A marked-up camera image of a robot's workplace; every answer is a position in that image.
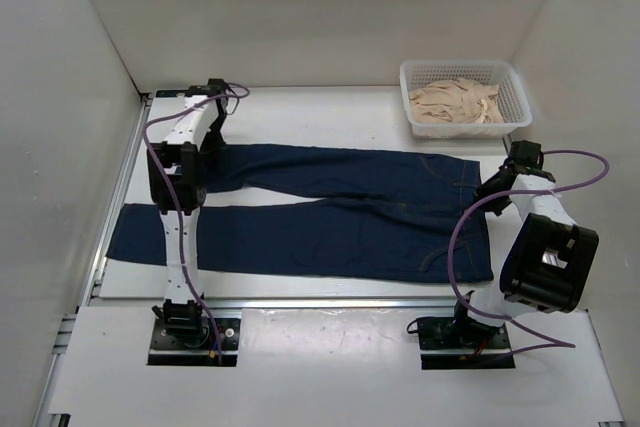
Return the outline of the dark blue denim trousers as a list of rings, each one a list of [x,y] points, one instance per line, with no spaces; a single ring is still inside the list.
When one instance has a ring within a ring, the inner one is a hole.
[[[476,161],[385,150],[229,145],[205,166],[211,194],[297,197],[200,213],[199,267],[260,275],[446,284],[449,241],[481,182]],[[457,282],[492,279],[482,213],[458,234],[453,264]]]

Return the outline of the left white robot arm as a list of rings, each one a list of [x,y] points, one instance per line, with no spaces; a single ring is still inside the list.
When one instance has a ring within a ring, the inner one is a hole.
[[[233,93],[222,79],[188,89],[183,109],[145,124],[149,189],[165,239],[167,284],[160,319],[189,348],[220,347],[220,332],[198,283],[197,226],[207,196],[205,154],[223,143]]]

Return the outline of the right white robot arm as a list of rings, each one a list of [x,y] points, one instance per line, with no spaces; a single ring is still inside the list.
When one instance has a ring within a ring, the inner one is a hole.
[[[559,194],[589,186],[609,171],[606,159],[596,178],[571,187],[558,187],[544,170],[542,147],[515,141],[499,171],[479,187],[474,203],[457,222],[447,253],[449,282],[458,301],[449,322],[449,334],[460,346],[470,347],[491,338],[507,322],[527,313],[570,313],[576,309],[599,245],[596,231],[582,227],[567,214]],[[520,231],[503,264],[499,281],[466,295],[460,293],[454,273],[457,236],[477,210],[500,215],[516,207]]]

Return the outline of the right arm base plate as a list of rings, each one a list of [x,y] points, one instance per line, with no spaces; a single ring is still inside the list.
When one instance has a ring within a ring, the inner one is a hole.
[[[419,317],[406,332],[419,343],[424,371],[508,370],[515,368],[506,326],[469,318]]]

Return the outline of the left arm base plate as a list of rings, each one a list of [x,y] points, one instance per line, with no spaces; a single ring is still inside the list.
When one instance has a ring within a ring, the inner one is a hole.
[[[199,337],[183,341],[171,335],[164,323],[156,318],[149,343],[147,364],[174,367],[236,367],[241,318],[218,317],[215,321],[221,340],[222,356],[219,356],[218,343],[208,320],[205,320]]]

